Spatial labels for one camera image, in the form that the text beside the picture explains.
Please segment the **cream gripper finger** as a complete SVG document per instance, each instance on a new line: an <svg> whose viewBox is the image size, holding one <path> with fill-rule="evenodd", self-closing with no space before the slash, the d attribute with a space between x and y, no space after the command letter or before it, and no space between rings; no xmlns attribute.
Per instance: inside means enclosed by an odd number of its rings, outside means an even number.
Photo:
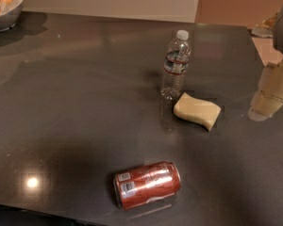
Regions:
<svg viewBox="0 0 283 226"><path fill-rule="evenodd" d="M248 111L252 121L265 121L283 106L283 59L263 69Z"/></svg>

